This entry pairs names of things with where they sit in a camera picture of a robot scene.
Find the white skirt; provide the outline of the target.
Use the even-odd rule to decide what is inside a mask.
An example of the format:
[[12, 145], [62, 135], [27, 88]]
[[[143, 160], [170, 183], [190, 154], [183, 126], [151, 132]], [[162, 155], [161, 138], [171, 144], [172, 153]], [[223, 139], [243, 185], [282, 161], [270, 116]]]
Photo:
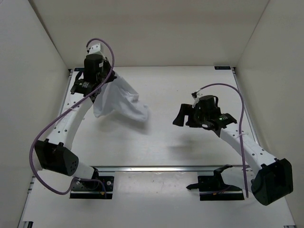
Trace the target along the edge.
[[137, 91], [121, 76], [115, 74], [116, 79], [106, 83], [93, 104], [96, 118], [106, 116], [117, 111], [123, 116], [138, 121], [148, 120], [148, 106], [139, 100]]

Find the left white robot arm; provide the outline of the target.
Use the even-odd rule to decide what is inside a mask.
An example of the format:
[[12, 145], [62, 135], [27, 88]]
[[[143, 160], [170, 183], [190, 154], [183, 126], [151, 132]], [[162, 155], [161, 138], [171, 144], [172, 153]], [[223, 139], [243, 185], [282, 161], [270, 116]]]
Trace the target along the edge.
[[88, 54], [84, 60], [84, 70], [75, 77], [70, 93], [66, 97], [64, 110], [68, 114], [54, 126], [44, 141], [38, 140], [35, 152], [43, 169], [83, 179], [88, 189], [99, 185], [99, 177], [93, 167], [82, 163], [72, 153], [75, 134], [87, 111], [93, 105], [106, 79], [115, 79], [107, 58], [101, 54]]

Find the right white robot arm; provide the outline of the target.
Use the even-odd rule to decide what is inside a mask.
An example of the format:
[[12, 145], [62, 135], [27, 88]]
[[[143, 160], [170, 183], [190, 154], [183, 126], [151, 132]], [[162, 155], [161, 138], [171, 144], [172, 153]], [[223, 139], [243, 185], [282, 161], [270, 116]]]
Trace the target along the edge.
[[181, 104], [173, 125], [213, 131], [245, 160], [250, 169], [224, 165], [214, 170], [211, 180], [199, 181], [187, 189], [206, 191], [207, 187], [214, 186], [215, 194], [230, 186], [248, 189], [264, 206], [292, 193], [291, 163], [287, 159], [276, 158], [244, 134], [233, 116], [221, 112], [218, 101], [218, 97], [206, 95], [197, 97], [194, 104]]

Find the left blue label sticker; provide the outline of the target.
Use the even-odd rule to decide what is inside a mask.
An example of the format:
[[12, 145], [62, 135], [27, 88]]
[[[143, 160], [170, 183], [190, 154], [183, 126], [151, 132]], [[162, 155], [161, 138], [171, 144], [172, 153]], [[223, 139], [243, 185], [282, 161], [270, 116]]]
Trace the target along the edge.
[[74, 68], [74, 71], [83, 72], [84, 68]]

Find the blue label sticker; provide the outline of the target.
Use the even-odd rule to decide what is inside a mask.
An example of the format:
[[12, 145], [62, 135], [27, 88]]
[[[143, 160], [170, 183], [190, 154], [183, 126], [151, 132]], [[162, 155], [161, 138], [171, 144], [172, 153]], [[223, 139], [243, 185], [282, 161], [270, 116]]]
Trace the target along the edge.
[[74, 68], [74, 71], [83, 72], [84, 68]]
[[215, 70], [230, 70], [230, 66], [214, 66]]

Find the right blue label sticker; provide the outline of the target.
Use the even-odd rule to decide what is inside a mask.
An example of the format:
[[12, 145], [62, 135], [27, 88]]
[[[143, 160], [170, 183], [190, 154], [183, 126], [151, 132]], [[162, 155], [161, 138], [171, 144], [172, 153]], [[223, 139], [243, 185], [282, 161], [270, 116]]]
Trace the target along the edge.
[[214, 66], [215, 70], [230, 70], [230, 66]]

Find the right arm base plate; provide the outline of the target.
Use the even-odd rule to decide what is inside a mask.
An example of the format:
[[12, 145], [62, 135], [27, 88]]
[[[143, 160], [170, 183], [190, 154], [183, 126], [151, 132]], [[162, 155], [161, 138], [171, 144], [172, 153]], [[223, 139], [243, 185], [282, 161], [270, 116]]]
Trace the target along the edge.
[[187, 190], [199, 190], [200, 201], [234, 201], [244, 200], [241, 188], [234, 185], [227, 185], [222, 179], [222, 172], [232, 165], [224, 165], [213, 171], [213, 175], [200, 175], [198, 182], [190, 184]]

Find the aluminium rail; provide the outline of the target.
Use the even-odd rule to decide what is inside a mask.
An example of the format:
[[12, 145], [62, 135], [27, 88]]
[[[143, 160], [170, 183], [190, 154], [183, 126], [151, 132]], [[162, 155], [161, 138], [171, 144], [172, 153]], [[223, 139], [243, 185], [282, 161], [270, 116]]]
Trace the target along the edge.
[[201, 172], [214, 171], [220, 166], [95, 166], [100, 172]]

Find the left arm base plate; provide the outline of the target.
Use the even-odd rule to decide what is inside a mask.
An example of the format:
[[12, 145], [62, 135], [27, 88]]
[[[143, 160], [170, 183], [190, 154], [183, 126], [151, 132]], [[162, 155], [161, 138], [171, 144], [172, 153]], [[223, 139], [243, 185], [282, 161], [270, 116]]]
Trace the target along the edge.
[[74, 183], [69, 198], [80, 200], [111, 200], [114, 190], [114, 173], [95, 170], [93, 179], [98, 181], [78, 180]]

